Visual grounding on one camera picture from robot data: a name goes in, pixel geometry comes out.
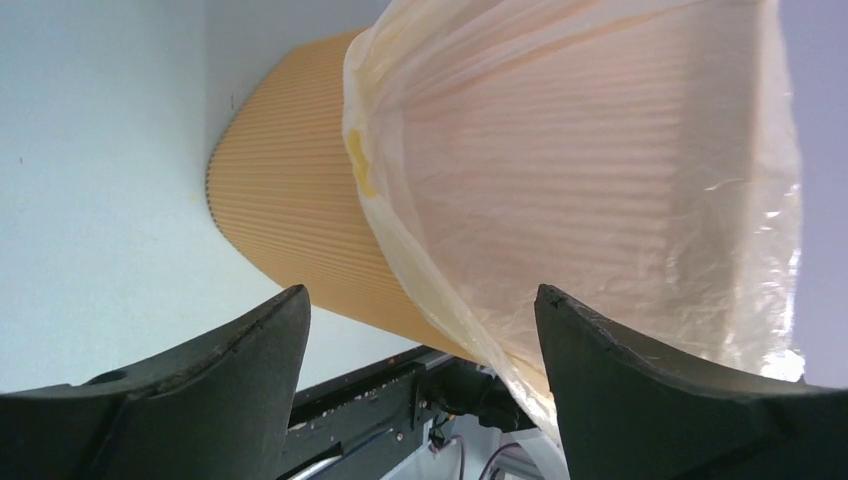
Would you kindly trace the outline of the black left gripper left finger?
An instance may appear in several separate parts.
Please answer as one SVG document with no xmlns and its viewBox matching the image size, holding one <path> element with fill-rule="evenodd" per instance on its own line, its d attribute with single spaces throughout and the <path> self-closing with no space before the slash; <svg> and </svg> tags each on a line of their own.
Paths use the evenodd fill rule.
<svg viewBox="0 0 848 480">
<path fill-rule="evenodd" d="M 84 384 L 3 395 L 2 477 L 280 477 L 310 316 L 297 285 Z"/>
</svg>

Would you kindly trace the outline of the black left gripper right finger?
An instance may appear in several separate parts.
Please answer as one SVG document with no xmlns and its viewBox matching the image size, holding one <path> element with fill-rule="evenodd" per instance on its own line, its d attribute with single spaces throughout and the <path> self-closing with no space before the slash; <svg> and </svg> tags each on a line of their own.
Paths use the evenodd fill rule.
<svg viewBox="0 0 848 480">
<path fill-rule="evenodd" d="M 688 354 L 541 285 L 537 330 L 574 479 L 843 479 L 847 393 Z"/>
</svg>

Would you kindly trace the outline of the orange plastic trash bin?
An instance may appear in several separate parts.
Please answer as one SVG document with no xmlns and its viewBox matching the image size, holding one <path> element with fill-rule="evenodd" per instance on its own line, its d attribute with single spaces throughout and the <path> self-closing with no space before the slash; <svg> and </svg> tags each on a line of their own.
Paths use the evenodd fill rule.
<svg viewBox="0 0 848 480">
<path fill-rule="evenodd" d="M 206 173 L 214 223 L 276 284 L 316 307 L 466 358 L 390 270 L 363 215 L 342 138 L 345 32 L 293 48 L 248 96 Z"/>
</svg>

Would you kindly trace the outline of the translucent cream trash bag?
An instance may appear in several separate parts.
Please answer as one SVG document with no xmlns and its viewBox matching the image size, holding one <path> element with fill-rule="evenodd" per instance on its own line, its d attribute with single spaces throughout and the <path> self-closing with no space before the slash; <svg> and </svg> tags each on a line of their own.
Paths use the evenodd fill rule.
<svg viewBox="0 0 848 480">
<path fill-rule="evenodd" d="M 558 287 L 795 381 L 801 166 L 775 1 L 394 1 L 343 61 L 365 218 L 424 318 L 545 433 Z"/>
</svg>

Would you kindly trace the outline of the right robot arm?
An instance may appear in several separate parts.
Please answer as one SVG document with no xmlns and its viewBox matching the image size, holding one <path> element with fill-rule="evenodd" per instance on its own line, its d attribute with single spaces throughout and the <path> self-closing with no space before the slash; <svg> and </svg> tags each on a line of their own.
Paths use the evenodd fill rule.
<svg viewBox="0 0 848 480">
<path fill-rule="evenodd" d="M 474 417 L 482 428 L 501 432 L 480 471 L 481 479 L 568 479 L 561 446 L 518 406 L 501 378 L 489 369 L 449 358 L 424 373 L 416 394 L 424 406 L 454 417 Z"/>
</svg>

